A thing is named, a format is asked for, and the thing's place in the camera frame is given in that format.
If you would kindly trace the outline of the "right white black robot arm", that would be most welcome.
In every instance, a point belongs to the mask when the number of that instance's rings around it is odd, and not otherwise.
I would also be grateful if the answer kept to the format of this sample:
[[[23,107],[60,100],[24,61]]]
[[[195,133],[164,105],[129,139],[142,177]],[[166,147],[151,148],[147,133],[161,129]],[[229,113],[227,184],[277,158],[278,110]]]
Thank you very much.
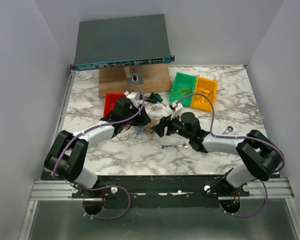
[[[216,185],[217,191],[226,196],[233,195],[248,182],[268,181],[284,164],[282,152],[260,131],[251,130],[243,136],[214,135],[201,128],[199,119],[192,112],[162,117],[152,130],[159,137],[177,134],[187,139],[193,150],[202,154],[239,156],[242,164],[229,170]]]

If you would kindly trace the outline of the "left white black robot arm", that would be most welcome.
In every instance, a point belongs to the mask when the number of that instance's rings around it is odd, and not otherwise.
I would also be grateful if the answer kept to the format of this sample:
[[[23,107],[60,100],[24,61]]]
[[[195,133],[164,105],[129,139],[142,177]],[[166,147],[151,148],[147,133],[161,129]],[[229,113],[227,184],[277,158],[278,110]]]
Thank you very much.
[[[88,149],[114,138],[126,125],[147,125],[151,119],[144,105],[134,105],[130,98],[120,97],[113,110],[96,125],[76,133],[60,131],[45,158],[44,167],[53,177],[79,184],[89,197],[97,197],[101,191],[98,176],[84,167]]]

